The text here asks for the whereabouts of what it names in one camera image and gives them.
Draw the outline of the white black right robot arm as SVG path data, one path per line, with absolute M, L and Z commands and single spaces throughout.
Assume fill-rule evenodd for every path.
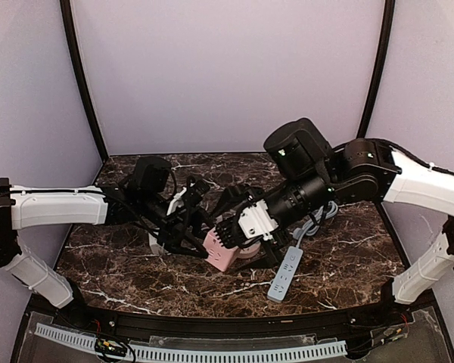
M 357 138 L 334 149 L 307 118 L 280 126 L 263 147 L 285 182 L 241 213 L 238 223 L 246 237 L 286 228 L 331 201 L 411 204 L 448 219 L 426 253 L 393 279 L 393 301 L 413 303 L 454 269 L 453 171 L 379 138 Z

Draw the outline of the pink cube socket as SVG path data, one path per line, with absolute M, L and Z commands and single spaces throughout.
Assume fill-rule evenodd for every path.
M 206 261 L 221 272 L 226 272 L 238 258 L 239 249 L 237 247 L 231 249 L 225 248 L 215 228 L 207 232 L 203 246 L 208 253 Z

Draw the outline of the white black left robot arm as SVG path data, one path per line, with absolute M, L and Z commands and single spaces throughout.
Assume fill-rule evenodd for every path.
M 193 176 L 164 197 L 176 182 L 172 164 L 161 157 L 141 157 L 114 185 L 78 188 L 28 188 L 0 178 L 0 269 L 56 309 L 82 305 L 73 282 L 59 275 L 19 240 L 20 231 L 59 225 L 123 225 L 134 222 L 168 253 L 207 258 L 203 228 L 212 226 L 201 207 L 209 185 Z

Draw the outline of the white cube socket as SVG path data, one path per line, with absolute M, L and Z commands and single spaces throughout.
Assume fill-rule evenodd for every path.
M 151 253 L 158 256 L 163 253 L 163 248 L 158 244 L 157 239 L 152 235 L 148 235 L 148 244 L 151 249 Z

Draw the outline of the blue power strip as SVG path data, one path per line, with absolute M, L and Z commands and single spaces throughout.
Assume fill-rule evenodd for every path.
M 267 299 L 281 303 L 293 281 L 295 272 L 303 256 L 303 250 L 290 246 L 267 292 Z

